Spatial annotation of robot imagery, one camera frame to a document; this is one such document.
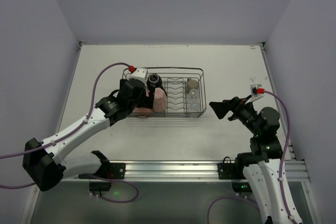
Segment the pink faceted mug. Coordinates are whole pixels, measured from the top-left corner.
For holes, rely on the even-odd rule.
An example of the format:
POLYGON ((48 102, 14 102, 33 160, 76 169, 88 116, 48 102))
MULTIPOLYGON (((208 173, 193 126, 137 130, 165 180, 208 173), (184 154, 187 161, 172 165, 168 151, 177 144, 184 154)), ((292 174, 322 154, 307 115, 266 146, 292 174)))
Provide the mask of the pink faceted mug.
POLYGON ((145 118, 153 113, 163 113, 167 108, 167 95, 161 88, 156 88, 154 93, 153 107, 135 108, 133 114, 139 118, 145 118))

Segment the black mug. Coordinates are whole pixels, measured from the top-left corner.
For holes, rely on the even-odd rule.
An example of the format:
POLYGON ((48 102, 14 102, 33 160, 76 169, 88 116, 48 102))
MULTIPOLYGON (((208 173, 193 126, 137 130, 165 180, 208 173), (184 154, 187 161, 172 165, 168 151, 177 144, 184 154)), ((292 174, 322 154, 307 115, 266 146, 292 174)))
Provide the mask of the black mug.
POLYGON ((156 88, 162 88, 162 79, 158 74, 152 73, 148 75, 146 85, 147 85, 148 90, 153 90, 153 89, 155 90, 156 88))

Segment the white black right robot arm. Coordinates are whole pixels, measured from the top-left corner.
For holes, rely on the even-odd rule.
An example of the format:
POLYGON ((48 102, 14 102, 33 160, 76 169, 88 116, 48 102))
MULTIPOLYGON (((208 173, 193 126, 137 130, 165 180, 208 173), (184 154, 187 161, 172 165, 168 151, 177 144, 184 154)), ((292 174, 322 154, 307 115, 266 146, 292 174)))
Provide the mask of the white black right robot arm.
POLYGON ((233 164, 221 163, 219 167, 230 175, 247 179, 263 223, 302 223, 290 192, 284 152, 277 137, 280 114, 271 107, 257 112, 250 98, 234 97, 209 104, 219 119, 232 112, 228 120, 239 120, 253 135, 250 152, 239 153, 233 164))

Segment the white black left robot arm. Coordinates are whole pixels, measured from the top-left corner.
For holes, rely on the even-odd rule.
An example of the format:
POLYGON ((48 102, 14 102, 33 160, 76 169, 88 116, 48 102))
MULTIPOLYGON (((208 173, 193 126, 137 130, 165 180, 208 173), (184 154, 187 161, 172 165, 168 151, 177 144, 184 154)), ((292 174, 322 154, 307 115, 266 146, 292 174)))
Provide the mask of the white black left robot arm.
POLYGON ((118 90, 94 104, 82 119, 41 142, 35 138, 25 145, 23 168, 41 191, 55 187, 62 179, 84 175, 111 178, 108 159, 92 151, 81 161, 68 155, 95 134, 125 119, 136 107, 153 104, 155 87, 147 88, 137 79, 122 79, 118 90))

